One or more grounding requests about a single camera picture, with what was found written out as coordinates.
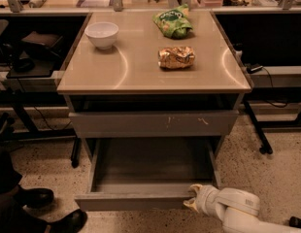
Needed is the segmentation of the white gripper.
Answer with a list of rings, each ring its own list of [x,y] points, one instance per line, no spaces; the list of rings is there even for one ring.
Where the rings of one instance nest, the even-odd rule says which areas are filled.
[[[221,217],[222,206],[217,202],[219,190],[211,185],[192,184],[189,190],[195,192],[193,200],[184,200],[184,205],[195,213]]]

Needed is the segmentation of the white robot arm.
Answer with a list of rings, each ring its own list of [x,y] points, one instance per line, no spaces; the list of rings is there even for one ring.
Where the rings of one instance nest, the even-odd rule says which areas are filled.
[[[194,196],[184,205],[198,214],[221,221],[224,233],[301,233],[301,228],[261,221],[260,199],[247,191],[212,185],[193,184]]]

